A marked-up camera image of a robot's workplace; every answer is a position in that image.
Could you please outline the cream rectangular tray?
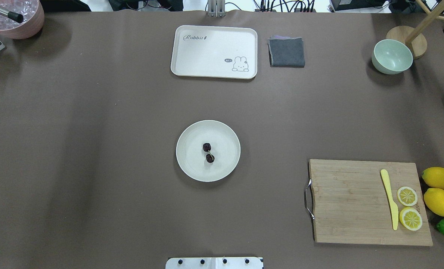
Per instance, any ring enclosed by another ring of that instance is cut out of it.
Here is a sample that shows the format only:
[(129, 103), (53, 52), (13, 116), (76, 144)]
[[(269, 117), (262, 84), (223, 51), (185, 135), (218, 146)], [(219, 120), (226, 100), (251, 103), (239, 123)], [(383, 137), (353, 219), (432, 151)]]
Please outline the cream rectangular tray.
[(258, 34), (251, 28), (179, 26), (170, 69), (185, 77), (253, 79), (258, 72)]

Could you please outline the round cream plate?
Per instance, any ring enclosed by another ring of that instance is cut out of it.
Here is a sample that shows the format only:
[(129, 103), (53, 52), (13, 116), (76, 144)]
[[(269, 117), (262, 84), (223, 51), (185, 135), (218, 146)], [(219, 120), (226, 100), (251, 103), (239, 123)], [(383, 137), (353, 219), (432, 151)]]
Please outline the round cream plate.
[(239, 163), (241, 145), (236, 133), (215, 120), (198, 121), (186, 128), (176, 144), (181, 170), (199, 182), (227, 177)]

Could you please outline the grey folded cloth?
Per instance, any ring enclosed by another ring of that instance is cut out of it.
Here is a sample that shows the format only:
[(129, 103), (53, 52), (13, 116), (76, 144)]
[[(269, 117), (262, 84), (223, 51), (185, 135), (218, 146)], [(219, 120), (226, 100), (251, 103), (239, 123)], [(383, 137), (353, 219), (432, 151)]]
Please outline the grey folded cloth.
[(305, 67), (304, 40), (302, 37), (275, 35), (268, 38), (267, 41), (272, 67)]

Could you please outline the bamboo cutting board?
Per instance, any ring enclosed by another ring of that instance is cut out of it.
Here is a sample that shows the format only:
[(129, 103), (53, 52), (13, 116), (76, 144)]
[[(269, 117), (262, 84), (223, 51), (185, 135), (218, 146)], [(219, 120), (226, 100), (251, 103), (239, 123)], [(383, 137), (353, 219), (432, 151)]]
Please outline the bamboo cutting board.
[[(316, 160), (308, 163), (316, 243), (433, 245), (415, 163)], [(410, 231), (402, 224), (393, 230), (388, 197), (381, 170), (387, 170), (391, 192), (399, 209), (397, 190), (408, 186), (418, 195), (414, 208), (423, 224)]]

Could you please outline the mint green bowl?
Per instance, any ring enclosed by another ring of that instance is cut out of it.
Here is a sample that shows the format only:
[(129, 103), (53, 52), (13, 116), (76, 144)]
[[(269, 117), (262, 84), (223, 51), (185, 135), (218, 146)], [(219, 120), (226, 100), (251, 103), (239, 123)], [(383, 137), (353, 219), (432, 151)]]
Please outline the mint green bowl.
[(374, 46), (371, 61), (377, 71), (394, 75), (408, 70), (413, 55), (406, 45), (393, 39), (384, 39)]

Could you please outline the yellow plastic knife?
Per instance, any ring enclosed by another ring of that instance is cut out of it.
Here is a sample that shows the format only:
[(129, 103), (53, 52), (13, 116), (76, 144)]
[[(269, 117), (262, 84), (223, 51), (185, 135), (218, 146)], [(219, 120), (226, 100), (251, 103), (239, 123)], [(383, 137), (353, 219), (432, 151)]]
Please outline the yellow plastic knife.
[(382, 178), (382, 183), (388, 200), (392, 229), (396, 231), (399, 225), (399, 208), (396, 202), (394, 201), (394, 196), (391, 190), (391, 181), (387, 170), (381, 169), (379, 173)]

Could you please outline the lemon slice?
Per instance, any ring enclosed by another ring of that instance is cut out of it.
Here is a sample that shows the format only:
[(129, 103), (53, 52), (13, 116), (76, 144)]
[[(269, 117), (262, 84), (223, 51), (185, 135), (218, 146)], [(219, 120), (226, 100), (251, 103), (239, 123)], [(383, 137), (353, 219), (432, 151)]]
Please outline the lemon slice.
[(409, 186), (401, 186), (397, 190), (397, 198), (399, 202), (406, 207), (412, 207), (418, 203), (418, 195), (416, 191)]
[(405, 207), (400, 211), (399, 221), (410, 231), (418, 231), (423, 225), (420, 213), (412, 207)]

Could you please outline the wooden cup drying stand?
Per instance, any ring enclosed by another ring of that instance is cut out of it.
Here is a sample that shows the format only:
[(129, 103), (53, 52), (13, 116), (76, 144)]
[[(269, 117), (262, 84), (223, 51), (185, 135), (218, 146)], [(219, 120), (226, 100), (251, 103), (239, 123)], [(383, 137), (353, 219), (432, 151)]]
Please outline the wooden cup drying stand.
[(444, 0), (442, 0), (433, 10), (430, 10), (421, 0), (416, 3), (426, 13), (426, 17), (415, 28), (410, 26), (396, 26), (388, 31), (386, 39), (392, 39), (406, 45), (411, 51), (413, 59), (422, 57), (427, 51), (427, 40), (422, 34), (434, 20), (444, 20)]

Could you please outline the whole yellow lemon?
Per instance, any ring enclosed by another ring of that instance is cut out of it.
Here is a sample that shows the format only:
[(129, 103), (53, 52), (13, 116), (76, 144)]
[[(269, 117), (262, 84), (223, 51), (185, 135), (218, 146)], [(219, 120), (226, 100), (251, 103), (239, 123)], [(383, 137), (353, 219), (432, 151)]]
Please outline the whole yellow lemon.
[(428, 188), (423, 195), (425, 205), (430, 211), (444, 217), (444, 190), (440, 188)]
[(421, 177), (427, 186), (444, 190), (444, 167), (429, 167)]

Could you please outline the pink mixing bowl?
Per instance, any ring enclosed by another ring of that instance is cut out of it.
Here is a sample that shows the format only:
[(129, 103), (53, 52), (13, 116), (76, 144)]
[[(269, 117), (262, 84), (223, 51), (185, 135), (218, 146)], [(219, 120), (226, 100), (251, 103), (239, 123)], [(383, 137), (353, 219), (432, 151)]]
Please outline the pink mixing bowl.
[(26, 39), (43, 28), (45, 15), (40, 0), (0, 0), (0, 10), (14, 17), (10, 19), (0, 14), (0, 35), (3, 37)]

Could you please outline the aluminium frame post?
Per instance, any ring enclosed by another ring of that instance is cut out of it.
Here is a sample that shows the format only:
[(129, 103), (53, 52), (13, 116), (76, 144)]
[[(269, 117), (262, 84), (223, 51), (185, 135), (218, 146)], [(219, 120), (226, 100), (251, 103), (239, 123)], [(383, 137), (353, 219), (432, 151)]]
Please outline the aluminium frame post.
[(212, 18), (225, 17), (225, 0), (208, 0), (207, 15)]

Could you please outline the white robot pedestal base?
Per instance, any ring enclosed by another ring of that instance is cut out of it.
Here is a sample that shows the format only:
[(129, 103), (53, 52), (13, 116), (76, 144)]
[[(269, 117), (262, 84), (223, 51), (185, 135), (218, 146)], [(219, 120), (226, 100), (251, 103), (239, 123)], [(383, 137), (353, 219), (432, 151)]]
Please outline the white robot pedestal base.
[(166, 269), (263, 269), (262, 257), (173, 257)]

